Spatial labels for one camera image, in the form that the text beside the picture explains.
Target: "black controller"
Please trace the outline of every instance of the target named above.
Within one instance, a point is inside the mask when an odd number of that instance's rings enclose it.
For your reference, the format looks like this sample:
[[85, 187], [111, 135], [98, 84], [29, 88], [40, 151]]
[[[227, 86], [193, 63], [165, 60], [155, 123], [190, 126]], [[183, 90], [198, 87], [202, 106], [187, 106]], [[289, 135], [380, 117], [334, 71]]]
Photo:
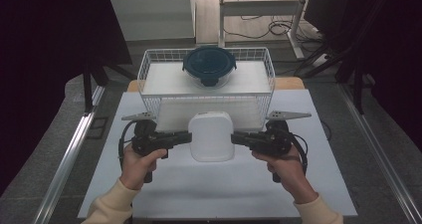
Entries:
[[[302, 160], [304, 173], [307, 172], [308, 159], [295, 136], [289, 132], [288, 124], [284, 120], [269, 120], [266, 131], [239, 132], [232, 134], [232, 143], [248, 146], [250, 150], [273, 157], [282, 157], [290, 151], [292, 144], [298, 149]], [[273, 181], [281, 182], [280, 176], [273, 173]]]
[[[157, 124], [151, 119], [131, 121], [121, 136], [119, 141], [120, 165], [123, 159], [123, 139], [128, 127], [135, 123], [134, 137], [131, 139], [134, 152], [141, 156], [147, 156], [155, 150], [167, 149], [167, 154], [162, 159], [168, 157], [168, 149], [175, 145], [192, 142], [192, 133], [188, 131], [179, 132], [157, 132]], [[269, 120], [266, 123], [266, 131], [260, 132], [239, 132], [235, 131], [231, 135], [232, 143], [248, 146], [249, 149], [274, 157], [282, 157], [288, 153], [292, 144], [298, 149], [302, 160], [304, 173], [307, 171], [307, 155], [295, 136], [289, 132], [288, 124], [285, 120]], [[152, 172], [148, 172], [144, 178], [144, 183], [152, 181]], [[281, 182], [277, 173], [273, 174], [273, 181]]]
[[[131, 139], [133, 151], [141, 156], [147, 156], [155, 150], [167, 149], [167, 154], [162, 159], [168, 157], [168, 149], [175, 145], [192, 141], [192, 133], [188, 131], [179, 132], [156, 132], [156, 122], [151, 119], [136, 121], [134, 127], [134, 137]], [[144, 183], [152, 181], [152, 172], [147, 172]]]

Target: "plastic lid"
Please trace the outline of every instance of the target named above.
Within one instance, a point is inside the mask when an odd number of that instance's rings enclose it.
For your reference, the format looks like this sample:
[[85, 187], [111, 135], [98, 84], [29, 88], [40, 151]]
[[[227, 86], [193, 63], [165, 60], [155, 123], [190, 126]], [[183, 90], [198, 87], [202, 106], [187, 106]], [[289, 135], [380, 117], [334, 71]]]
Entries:
[[201, 80], [205, 87], [214, 87], [218, 80], [236, 69], [235, 57], [218, 47], [201, 47], [183, 59], [183, 70]]

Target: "black curtain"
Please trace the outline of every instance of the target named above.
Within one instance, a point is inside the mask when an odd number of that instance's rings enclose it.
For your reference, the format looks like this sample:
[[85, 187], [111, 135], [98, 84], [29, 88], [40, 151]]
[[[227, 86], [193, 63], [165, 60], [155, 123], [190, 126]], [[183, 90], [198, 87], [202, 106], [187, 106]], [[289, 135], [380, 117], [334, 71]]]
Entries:
[[109, 0], [0, 0], [0, 12], [2, 193], [55, 117], [66, 82], [86, 63], [131, 60]]
[[365, 39], [372, 94], [422, 150], [422, 0], [387, 0]]

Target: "white container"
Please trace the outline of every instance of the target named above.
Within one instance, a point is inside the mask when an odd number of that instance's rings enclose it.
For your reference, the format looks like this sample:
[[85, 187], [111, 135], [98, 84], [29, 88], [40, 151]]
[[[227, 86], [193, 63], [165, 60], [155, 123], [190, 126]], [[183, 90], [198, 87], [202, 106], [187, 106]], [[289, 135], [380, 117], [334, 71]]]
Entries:
[[220, 162], [233, 158], [233, 123], [226, 112], [198, 113], [190, 120], [188, 130], [192, 132], [190, 152], [195, 160]]

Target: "metal rail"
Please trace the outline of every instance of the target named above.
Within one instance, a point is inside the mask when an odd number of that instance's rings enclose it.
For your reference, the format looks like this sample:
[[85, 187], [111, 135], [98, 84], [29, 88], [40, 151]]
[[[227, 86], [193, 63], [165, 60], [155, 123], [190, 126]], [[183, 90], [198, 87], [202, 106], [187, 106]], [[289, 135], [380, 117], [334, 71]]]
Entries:
[[90, 127], [93, 118], [96, 114], [96, 110], [100, 99], [103, 95], [105, 88], [97, 87], [93, 94], [93, 111], [88, 113], [81, 118], [81, 121], [69, 143], [68, 149], [50, 183], [49, 189], [37, 211], [36, 217], [33, 221], [34, 224], [48, 223], [59, 201], [60, 195], [65, 187], [66, 181], [68, 180], [69, 174], [74, 166], [75, 160], [78, 157], [78, 153], [81, 149], [84, 138], [87, 134], [88, 128]]
[[382, 148], [381, 144], [379, 143], [378, 139], [370, 128], [365, 116], [363, 114], [360, 114], [357, 108], [354, 106], [353, 101], [351, 100], [351, 93], [349, 92], [347, 86], [338, 85], [338, 87], [343, 99], [347, 103], [347, 106], [354, 120], [356, 121], [360, 131], [365, 137], [373, 156], [378, 162], [378, 165], [381, 168], [385, 179], [390, 185], [394, 195], [396, 196], [397, 201], [403, 209], [404, 214], [409, 220], [409, 223], [421, 224], [422, 216], [419, 212], [418, 207], [415, 204], [412, 195], [410, 194], [405, 183], [400, 178], [397, 171], [394, 169], [393, 165], [385, 154], [384, 149]]

